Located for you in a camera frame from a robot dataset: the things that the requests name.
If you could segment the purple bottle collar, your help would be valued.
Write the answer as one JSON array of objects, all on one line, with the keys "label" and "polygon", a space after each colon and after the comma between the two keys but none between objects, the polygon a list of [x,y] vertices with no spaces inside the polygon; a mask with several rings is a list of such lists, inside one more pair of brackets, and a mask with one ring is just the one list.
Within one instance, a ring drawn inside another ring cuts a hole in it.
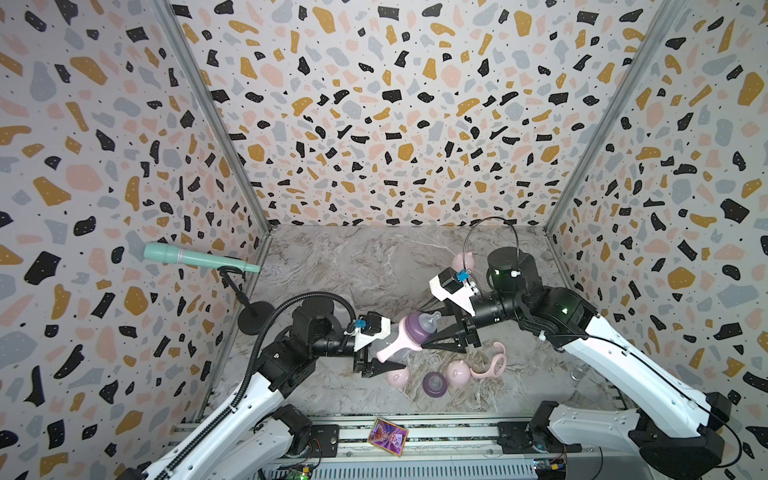
[{"label": "purple bottle collar", "polygon": [[439,311],[433,313],[411,312],[405,319],[405,332],[408,338],[414,344],[421,346],[437,331],[441,317]]},{"label": "purple bottle collar", "polygon": [[433,371],[427,373],[422,380],[425,394],[431,398],[440,398],[447,392],[448,382],[444,375]]}]

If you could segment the small clear baby bottle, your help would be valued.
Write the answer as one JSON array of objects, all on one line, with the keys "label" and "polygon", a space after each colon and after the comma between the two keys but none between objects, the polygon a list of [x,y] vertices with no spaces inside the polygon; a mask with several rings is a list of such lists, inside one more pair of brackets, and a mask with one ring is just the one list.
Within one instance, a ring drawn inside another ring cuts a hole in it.
[{"label": "small clear baby bottle", "polygon": [[397,325],[392,325],[390,334],[377,339],[371,344],[373,355],[381,362],[394,361],[399,352],[403,350],[412,350],[414,343],[408,338],[405,332],[405,318],[401,319]]}]

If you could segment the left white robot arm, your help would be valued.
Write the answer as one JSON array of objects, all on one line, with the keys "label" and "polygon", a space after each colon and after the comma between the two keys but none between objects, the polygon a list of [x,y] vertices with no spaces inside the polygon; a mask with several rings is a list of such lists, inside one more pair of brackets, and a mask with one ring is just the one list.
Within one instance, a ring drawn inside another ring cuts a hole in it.
[{"label": "left white robot arm", "polygon": [[162,458],[128,468],[121,478],[242,479],[286,454],[309,451],[312,422],[287,398],[322,357],[349,357],[365,378],[401,369],[368,357],[369,346],[389,336],[391,326],[376,312],[356,314],[337,294],[288,299],[266,318],[229,398]]}]

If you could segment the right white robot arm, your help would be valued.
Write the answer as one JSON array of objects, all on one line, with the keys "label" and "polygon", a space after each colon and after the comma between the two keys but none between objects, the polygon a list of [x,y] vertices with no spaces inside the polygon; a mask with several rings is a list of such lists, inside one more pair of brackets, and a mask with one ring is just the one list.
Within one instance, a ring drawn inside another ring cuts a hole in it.
[{"label": "right white robot arm", "polygon": [[532,255],[517,247],[488,257],[483,293],[470,273],[446,268],[429,282],[453,325],[422,342],[425,349],[463,353],[479,346],[482,328],[514,321],[602,375],[634,406],[627,410],[578,409],[544,401],[519,433],[502,438],[513,452],[565,453],[583,445],[640,457],[670,479],[700,479],[724,467],[731,404],[675,378],[622,337],[596,307],[565,287],[543,284]]}]

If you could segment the pink bottle cap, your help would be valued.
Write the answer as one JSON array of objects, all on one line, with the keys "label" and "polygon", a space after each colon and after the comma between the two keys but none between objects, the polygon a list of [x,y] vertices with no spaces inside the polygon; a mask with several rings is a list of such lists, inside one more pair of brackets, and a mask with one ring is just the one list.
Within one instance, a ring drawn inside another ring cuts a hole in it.
[{"label": "pink bottle cap", "polygon": [[385,378],[390,386],[398,390],[403,390],[410,382],[411,371],[408,367],[389,371],[385,373]]},{"label": "pink bottle cap", "polygon": [[465,361],[455,360],[446,367],[444,376],[450,386],[462,388],[472,379],[472,370]]}]

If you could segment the clear silicone nipple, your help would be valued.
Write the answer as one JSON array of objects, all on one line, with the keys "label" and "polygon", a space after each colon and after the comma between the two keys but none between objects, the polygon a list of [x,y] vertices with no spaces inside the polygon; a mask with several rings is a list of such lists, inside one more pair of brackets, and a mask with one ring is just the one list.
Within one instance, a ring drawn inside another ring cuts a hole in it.
[{"label": "clear silicone nipple", "polygon": [[442,363],[442,356],[434,353],[429,354],[424,357],[425,365],[432,370],[437,370],[440,368],[440,365]]}]

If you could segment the colourful holographic card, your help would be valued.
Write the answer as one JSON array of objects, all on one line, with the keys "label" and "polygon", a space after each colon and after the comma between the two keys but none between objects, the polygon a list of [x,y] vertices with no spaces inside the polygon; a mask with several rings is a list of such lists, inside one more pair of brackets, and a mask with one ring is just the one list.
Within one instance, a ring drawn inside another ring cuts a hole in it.
[{"label": "colourful holographic card", "polygon": [[390,421],[377,418],[369,432],[367,442],[389,454],[401,457],[408,438],[408,430]]}]

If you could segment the black microphone stand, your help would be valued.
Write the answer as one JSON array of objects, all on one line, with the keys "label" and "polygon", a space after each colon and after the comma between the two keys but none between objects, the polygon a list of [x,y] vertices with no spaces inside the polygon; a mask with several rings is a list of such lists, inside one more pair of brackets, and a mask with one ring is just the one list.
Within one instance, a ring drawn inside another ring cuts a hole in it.
[{"label": "black microphone stand", "polygon": [[242,310],[237,320],[239,330],[248,336],[258,335],[263,330],[268,317],[275,311],[275,307],[269,302],[252,302],[248,298],[244,290],[232,278],[232,274],[245,276],[242,270],[236,267],[223,266],[219,267],[217,271],[222,278],[224,286],[234,291],[236,300],[242,305]]}]

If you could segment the mint green microphone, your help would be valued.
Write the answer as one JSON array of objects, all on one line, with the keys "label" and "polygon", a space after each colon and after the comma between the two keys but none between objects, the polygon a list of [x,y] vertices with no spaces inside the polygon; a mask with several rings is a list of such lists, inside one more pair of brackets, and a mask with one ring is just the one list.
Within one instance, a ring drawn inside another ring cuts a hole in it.
[{"label": "mint green microphone", "polygon": [[232,267],[242,272],[257,274],[261,267],[244,260],[195,252],[167,243],[153,242],[145,245],[144,257],[163,264],[183,264],[210,269]]}]

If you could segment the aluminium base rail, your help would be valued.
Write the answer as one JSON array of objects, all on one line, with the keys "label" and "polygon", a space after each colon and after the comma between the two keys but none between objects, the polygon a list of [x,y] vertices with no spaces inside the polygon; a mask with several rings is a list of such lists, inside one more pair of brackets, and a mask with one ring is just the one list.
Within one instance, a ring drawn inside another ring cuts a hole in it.
[{"label": "aluminium base rail", "polygon": [[275,454],[277,431],[258,427],[239,441],[238,455],[224,459],[213,479],[651,479],[653,473],[629,454],[583,446],[541,453],[502,446],[504,434],[521,433],[526,419],[501,414],[394,415],[407,430],[403,452],[388,453],[369,442],[371,415],[311,417],[312,430],[298,455]]}]

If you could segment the right corner aluminium post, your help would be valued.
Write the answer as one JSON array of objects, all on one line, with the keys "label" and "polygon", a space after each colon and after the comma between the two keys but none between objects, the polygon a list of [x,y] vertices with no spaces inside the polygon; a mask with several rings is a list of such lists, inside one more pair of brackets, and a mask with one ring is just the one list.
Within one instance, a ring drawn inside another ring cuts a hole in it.
[{"label": "right corner aluminium post", "polygon": [[568,182],[558,200],[555,208],[546,223],[545,233],[549,239],[558,229],[558,224],[563,220],[575,198],[579,185],[585,180],[589,169],[600,152],[603,142],[611,133],[614,123],[622,116],[623,110],[633,99],[634,89],[639,85],[659,48],[664,43],[666,36],[672,30],[675,22],[687,7],[688,1],[671,0],[661,1],[660,7],[653,17],[645,39],[641,42],[632,64],[628,67],[626,75],[617,88],[615,95],[608,103],[604,115],[596,126],[594,135],[587,143],[587,147],[568,177]]}]

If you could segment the corner aluminium post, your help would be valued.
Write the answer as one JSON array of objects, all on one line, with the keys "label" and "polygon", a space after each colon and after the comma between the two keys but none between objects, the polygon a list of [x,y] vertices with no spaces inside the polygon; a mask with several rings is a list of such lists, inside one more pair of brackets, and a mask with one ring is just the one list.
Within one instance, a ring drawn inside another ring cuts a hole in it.
[{"label": "corner aluminium post", "polygon": [[182,27],[178,23],[176,15],[173,12],[172,4],[169,1],[164,0],[153,0],[151,4],[163,34],[177,58],[180,69],[184,72],[184,76],[189,83],[192,93],[211,128],[213,137],[221,147],[224,159],[226,160],[231,173],[234,175],[237,186],[245,199],[245,203],[247,204],[253,219],[255,232],[259,235],[262,241],[265,241],[265,239],[270,236],[271,226],[268,223],[257,195],[252,188],[242,162],[239,160],[226,126],[214,106],[211,93],[204,82],[193,52],[185,40]]},{"label": "corner aluminium post", "polygon": [[653,17],[645,39],[641,42],[632,64],[628,67],[626,75],[617,88],[615,95],[608,103],[604,115],[596,126],[594,135],[587,143],[587,147],[568,177],[568,182],[558,200],[555,208],[546,223],[545,233],[549,239],[558,229],[558,224],[563,220],[575,198],[579,185],[585,180],[589,169],[600,152],[603,142],[611,133],[614,123],[622,116],[623,110],[633,99],[634,89],[639,85],[659,48],[664,43],[666,36],[672,30],[675,22],[687,7],[688,1],[671,0],[661,1],[660,7]]}]

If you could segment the left corner aluminium post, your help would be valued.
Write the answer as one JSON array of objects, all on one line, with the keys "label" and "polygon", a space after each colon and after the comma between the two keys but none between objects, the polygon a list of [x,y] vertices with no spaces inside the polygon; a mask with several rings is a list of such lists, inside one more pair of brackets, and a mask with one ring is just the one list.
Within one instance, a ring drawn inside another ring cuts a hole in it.
[{"label": "left corner aluminium post", "polygon": [[247,204],[253,219],[255,232],[259,235],[262,241],[265,241],[265,239],[270,236],[271,226],[268,223],[257,195],[252,188],[242,162],[239,160],[226,126],[214,106],[211,93],[204,82],[193,52],[185,40],[182,27],[178,23],[176,15],[173,12],[172,4],[169,1],[164,0],[153,0],[151,4],[163,34],[177,58],[180,69],[184,72],[184,76],[189,83],[192,93],[211,128],[213,137],[221,147],[224,159],[226,160],[231,173],[234,175],[237,186],[245,199],[245,203]]}]

